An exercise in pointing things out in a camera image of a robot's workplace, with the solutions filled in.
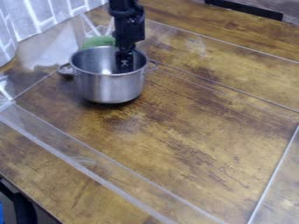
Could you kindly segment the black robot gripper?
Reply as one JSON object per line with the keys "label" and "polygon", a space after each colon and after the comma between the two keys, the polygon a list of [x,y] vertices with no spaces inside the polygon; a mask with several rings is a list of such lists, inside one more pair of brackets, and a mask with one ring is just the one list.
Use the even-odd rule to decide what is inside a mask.
{"label": "black robot gripper", "polygon": [[146,9],[138,0],[109,0],[109,13],[115,18],[117,70],[134,71],[137,43],[146,39]]}

